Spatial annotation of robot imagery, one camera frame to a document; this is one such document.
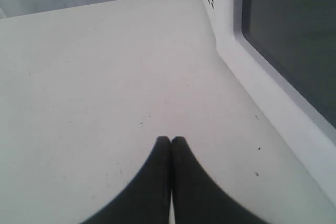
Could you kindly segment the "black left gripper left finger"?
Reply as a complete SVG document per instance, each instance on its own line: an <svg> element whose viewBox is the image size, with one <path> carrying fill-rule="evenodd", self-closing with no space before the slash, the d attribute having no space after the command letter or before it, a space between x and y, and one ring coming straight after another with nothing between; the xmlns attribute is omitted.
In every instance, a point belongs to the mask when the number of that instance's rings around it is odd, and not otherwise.
<svg viewBox="0 0 336 224"><path fill-rule="evenodd" d="M159 136L125 189L84 223L169 223L171 142Z"/></svg>

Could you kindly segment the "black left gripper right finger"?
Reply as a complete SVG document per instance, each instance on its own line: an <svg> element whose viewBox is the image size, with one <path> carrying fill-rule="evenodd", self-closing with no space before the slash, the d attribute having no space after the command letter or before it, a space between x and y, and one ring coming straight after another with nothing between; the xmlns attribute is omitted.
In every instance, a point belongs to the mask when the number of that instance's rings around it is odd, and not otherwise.
<svg viewBox="0 0 336 224"><path fill-rule="evenodd" d="M175 137L171 148L176 223L265 223L209 177L184 137Z"/></svg>

